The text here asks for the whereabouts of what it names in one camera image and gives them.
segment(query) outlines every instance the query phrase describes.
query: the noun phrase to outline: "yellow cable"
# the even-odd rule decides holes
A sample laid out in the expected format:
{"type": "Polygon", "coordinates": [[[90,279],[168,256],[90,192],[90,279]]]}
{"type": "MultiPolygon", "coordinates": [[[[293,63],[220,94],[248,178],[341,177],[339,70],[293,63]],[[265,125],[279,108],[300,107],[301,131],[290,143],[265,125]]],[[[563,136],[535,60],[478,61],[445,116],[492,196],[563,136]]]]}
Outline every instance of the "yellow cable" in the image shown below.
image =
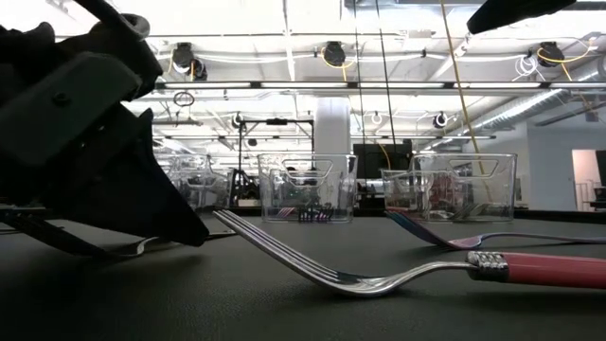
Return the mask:
{"type": "Polygon", "coordinates": [[[170,72],[172,70],[172,57],[174,56],[174,49],[170,52],[170,64],[169,64],[169,71],[170,72]]]}
{"type": "MultiPolygon", "coordinates": [[[[568,78],[569,81],[573,81],[572,77],[570,77],[570,72],[568,72],[568,68],[566,67],[566,65],[564,65],[564,63],[561,63],[561,68],[564,70],[564,73],[566,74],[566,77],[568,78]]],[[[585,96],[579,94],[580,99],[583,101],[583,104],[585,104],[585,108],[587,108],[587,110],[589,110],[592,114],[594,114],[597,119],[599,118],[599,114],[596,112],[596,109],[594,109],[589,102],[587,101],[587,99],[585,98],[585,96]]]]}
{"type": "Polygon", "coordinates": [[[546,57],[544,57],[544,56],[542,56],[542,55],[541,55],[541,51],[543,51],[543,48],[542,48],[542,47],[541,47],[541,48],[539,48],[539,50],[537,51],[537,56],[539,56],[539,57],[540,57],[541,59],[543,59],[543,60],[546,60],[546,61],[548,61],[548,62],[552,62],[552,63],[561,63],[561,64],[564,64],[564,63],[570,63],[570,62],[578,61],[578,60],[580,60],[580,59],[583,59],[583,58],[587,57],[587,55],[588,55],[588,54],[589,54],[589,52],[591,51],[591,43],[592,43],[592,42],[590,41],[590,42],[589,42],[589,44],[587,45],[587,51],[585,51],[585,53],[583,53],[582,55],[580,55],[580,56],[578,56],[578,57],[575,57],[575,58],[569,59],[569,60],[552,60],[552,59],[550,59],[550,58],[546,58],[546,57]]]}
{"type": "MultiPolygon", "coordinates": [[[[467,124],[467,129],[469,129],[470,131],[470,136],[472,137],[472,143],[473,148],[475,149],[475,153],[480,153],[480,149],[477,146],[477,141],[475,140],[475,134],[473,133],[472,123],[470,122],[470,117],[467,112],[465,98],[463,97],[463,87],[461,86],[461,78],[458,73],[458,64],[456,63],[455,58],[455,48],[453,47],[451,31],[448,29],[448,21],[446,20],[446,6],[444,5],[444,0],[440,0],[439,2],[442,6],[442,18],[444,19],[444,26],[446,27],[446,36],[448,37],[448,46],[450,47],[451,58],[453,59],[454,76],[456,77],[456,84],[458,85],[458,95],[461,98],[461,106],[463,107],[463,116],[465,117],[465,124],[467,124]]],[[[482,171],[482,174],[484,174],[484,167],[482,167],[482,164],[480,164],[480,169],[482,171]]]]}
{"type": "Polygon", "coordinates": [[[570,77],[570,73],[568,73],[568,68],[566,67],[566,65],[564,65],[563,63],[561,64],[561,68],[564,70],[564,73],[566,74],[566,77],[568,78],[569,81],[572,81],[572,77],[570,77]]]}
{"type": "Polygon", "coordinates": [[[391,171],[391,161],[389,161],[389,154],[387,153],[387,151],[385,150],[385,147],[381,143],[377,143],[377,144],[379,145],[379,147],[381,147],[381,150],[385,154],[385,158],[387,158],[387,168],[391,171]]]}

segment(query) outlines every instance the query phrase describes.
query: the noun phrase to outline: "table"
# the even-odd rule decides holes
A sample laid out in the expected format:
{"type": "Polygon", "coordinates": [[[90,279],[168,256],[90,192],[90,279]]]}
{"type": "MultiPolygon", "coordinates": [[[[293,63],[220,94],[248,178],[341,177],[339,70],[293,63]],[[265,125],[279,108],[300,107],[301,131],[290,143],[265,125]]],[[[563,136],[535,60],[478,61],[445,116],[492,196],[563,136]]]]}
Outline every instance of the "table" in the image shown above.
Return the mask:
{"type": "MultiPolygon", "coordinates": [[[[263,224],[343,271],[392,274],[465,252],[427,246],[385,218],[353,224],[263,224]]],[[[208,220],[210,229],[221,224],[208,220]]],[[[137,240],[71,224],[89,242],[137,240]]],[[[606,226],[518,220],[438,224],[447,238],[488,230],[606,236],[606,226]]],[[[493,240],[492,250],[606,259],[606,246],[493,240]]],[[[378,299],[337,296],[241,237],[176,246],[115,263],[65,255],[28,236],[0,236],[1,340],[578,340],[602,339],[606,292],[479,282],[465,272],[420,278],[378,299]]]]}

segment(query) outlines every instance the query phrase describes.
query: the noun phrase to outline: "fork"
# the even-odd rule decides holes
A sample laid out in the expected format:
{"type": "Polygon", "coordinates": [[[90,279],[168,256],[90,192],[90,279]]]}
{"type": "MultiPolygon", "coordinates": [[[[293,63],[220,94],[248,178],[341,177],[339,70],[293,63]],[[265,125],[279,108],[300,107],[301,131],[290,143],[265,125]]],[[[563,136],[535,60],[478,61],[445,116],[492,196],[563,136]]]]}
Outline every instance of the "fork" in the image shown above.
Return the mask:
{"type": "Polygon", "coordinates": [[[404,214],[399,212],[386,211],[385,214],[388,218],[396,222],[399,226],[406,229],[416,237],[428,242],[433,245],[442,246],[451,250],[472,250],[482,245],[482,242],[488,238],[495,237],[523,237],[533,238],[550,241],[560,242],[576,242],[576,243],[606,243],[606,238],[580,238],[580,237],[565,237],[565,236],[550,236],[542,234],[532,233],[518,233],[518,232],[493,232],[485,233],[478,236],[462,238],[452,241],[447,241],[437,234],[432,232],[427,227],[415,222],[414,220],[406,217],[404,214]]]}
{"type": "Polygon", "coordinates": [[[475,280],[606,289],[606,260],[502,252],[472,251],[462,262],[434,261],[392,276],[348,274],[302,255],[230,211],[215,211],[213,214],[297,274],[348,296],[384,296],[415,278],[447,269],[466,270],[475,280]]]}

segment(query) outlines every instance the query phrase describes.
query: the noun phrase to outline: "silver fork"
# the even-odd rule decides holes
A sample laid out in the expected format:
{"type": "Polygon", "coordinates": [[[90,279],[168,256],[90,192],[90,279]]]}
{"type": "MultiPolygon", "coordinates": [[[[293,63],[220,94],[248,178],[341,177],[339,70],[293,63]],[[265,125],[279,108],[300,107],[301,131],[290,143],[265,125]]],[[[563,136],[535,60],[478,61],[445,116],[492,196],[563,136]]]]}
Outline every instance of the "silver fork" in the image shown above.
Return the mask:
{"type": "Polygon", "coordinates": [[[446,269],[466,270],[475,280],[606,289],[606,260],[502,252],[472,251],[465,262],[434,261],[387,277],[348,274],[303,256],[230,211],[213,214],[297,274],[348,296],[383,296],[415,278],[446,269]]]}
{"type": "Polygon", "coordinates": [[[435,261],[424,264],[402,274],[388,277],[367,277],[347,274],[328,267],[303,256],[291,247],[279,242],[253,224],[248,223],[236,214],[223,210],[213,214],[225,225],[232,228],[247,241],[269,254],[297,274],[341,294],[350,296],[382,296],[394,291],[406,282],[429,274],[436,270],[461,269],[474,270],[475,265],[467,262],[435,261]]]}

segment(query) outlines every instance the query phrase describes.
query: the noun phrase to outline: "black cable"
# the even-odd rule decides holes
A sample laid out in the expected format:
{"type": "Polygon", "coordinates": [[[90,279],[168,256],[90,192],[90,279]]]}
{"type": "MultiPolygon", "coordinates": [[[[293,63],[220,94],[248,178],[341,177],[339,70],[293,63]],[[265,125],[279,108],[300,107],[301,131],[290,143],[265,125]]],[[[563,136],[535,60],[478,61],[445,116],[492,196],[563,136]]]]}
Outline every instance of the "black cable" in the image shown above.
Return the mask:
{"type": "Polygon", "coordinates": [[[356,38],[356,69],[358,71],[358,91],[360,92],[360,114],[361,114],[361,121],[362,121],[362,154],[364,155],[364,185],[366,186],[366,190],[368,189],[368,180],[366,179],[368,176],[368,170],[367,170],[367,160],[366,160],[366,129],[365,129],[365,124],[364,124],[364,101],[362,100],[362,85],[360,84],[362,82],[362,74],[360,72],[360,45],[358,43],[358,24],[357,24],[357,19],[358,19],[358,10],[357,10],[357,6],[356,6],[356,2],[353,2],[353,18],[354,18],[354,22],[356,22],[355,24],[355,38],[356,38]]]}
{"type": "Polygon", "coordinates": [[[383,29],[381,28],[381,14],[379,13],[379,0],[375,0],[377,19],[379,21],[379,37],[381,37],[381,52],[383,53],[383,70],[385,72],[385,90],[387,91],[387,106],[389,107],[389,123],[391,124],[391,138],[394,141],[394,154],[396,151],[396,131],[394,130],[394,117],[391,112],[391,95],[389,92],[389,76],[387,75],[387,60],[385,59],[385,44],[383,42],[383,29]]]}

